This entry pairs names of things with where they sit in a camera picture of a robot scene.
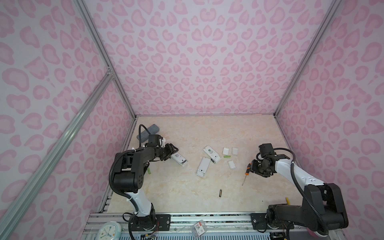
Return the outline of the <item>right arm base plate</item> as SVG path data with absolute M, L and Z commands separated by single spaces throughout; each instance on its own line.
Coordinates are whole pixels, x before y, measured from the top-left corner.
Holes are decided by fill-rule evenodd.
M 292 230 L 295 226 L 290 222 L 280 223 L 267 223 L 267 213 L 252 213 L 250 214 L 251 223 L 254 230 L 258 231 L 269 231 L 269 230 Z

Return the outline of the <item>white battery cover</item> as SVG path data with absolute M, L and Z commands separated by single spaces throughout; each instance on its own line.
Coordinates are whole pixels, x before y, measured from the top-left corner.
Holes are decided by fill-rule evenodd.
M 239 149 L 236 148 L 236 147 L 233 147 L 233 148 L 232 148 L 232 154 L 233 154 L 234 156 L 237 156 L 237 155 L 239 154 Z
M 223 155 L 229 156 L 230 155 L 230 149 L 229 148 L 223 148 Z
M 234 170 L 234 169 L 237 168 L 236 165 L 235 165 L 235 163 L 234 163 L 234 161 L 228 161 L 228 165 L 229 165 L 229 167 L 230 167 L 231 170 Z

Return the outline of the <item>orange black screwdriver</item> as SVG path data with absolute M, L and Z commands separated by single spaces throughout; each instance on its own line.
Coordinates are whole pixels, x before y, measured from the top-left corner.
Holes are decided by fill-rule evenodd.
M 247 169 L 246 169 L 246 172 L 245 172 L 245 178 L 244 178 L 244 180 L 243 180 L 242 186 L 244 185 L 244 183 L 245 183 L 245 181 L 246 181 L 246 178 L 247 178 L 247 176 L 248 176 L 248 175 L 249 175 L 249 173 L 251 172 L 251 168 L 252 168 L 252 164 L 251 164 L 251 163 L 249 163 L 249 164 L 247 165 Z

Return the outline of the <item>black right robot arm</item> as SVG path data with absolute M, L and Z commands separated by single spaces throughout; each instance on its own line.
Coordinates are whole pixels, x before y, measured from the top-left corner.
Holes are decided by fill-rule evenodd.
M 254 230 L 264 233 L 269 229 L 282 228 L 289 236 L 294 226 L 301 226 L 320 237 L 327 237 L 330 231 L 347 228 L 349 219 L 340 187 L 315 178 L 296 165 L 295 155 L 289 158 L 278 154 L 279 150 L 270 143 L 260 145 L 256 159 L 247 167 L 247 173 L 263 178 L 279 174 L 297 188 L 303 201 L 300 206 L 269 205 L 264 217 L 251 214 Z

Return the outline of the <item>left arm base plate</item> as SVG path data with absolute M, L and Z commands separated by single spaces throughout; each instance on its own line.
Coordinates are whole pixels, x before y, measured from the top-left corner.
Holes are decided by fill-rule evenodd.
M 145 217 L 134 217 L 129 225 L 129 229 L 134 232 L 149 231 L 169 231 L 171 224 L 171 215 L 156 214 Z

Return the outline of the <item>white remote control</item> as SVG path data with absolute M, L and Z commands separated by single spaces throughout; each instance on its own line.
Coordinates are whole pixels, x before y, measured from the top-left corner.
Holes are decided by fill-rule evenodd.
M 183 157 L 180 153 L 175 153 L 171 155 L 171 159 L 175 160 L 181 166 L 186 166 L 188 164 L 188 160 Z
M 210 163 L 211 163 L 210 158 L 203 157 L 196 171 L 196 175 L 200 178 L 204 178 L 210 166 Z
M 209 156 L 210 159 L 213 159 L 215 163 L 218 163 L 222 159 L 220 154 L 216 152 L 211 146 L 204 147 L 203 151 Z

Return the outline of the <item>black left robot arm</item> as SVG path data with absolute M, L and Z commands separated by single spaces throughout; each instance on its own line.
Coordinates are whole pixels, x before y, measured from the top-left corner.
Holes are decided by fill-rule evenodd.
M 131 202 L 134 207 L 134 220 L 145 228 L 156 224 L 155 208 L 141 190 L 145 173 L 155 159 L 166 161 L 178 151 L 177 147 L 166 143 L 160 135 L 149 135 L 144 146 L 115 155 L 109 172 L 110 188 Z

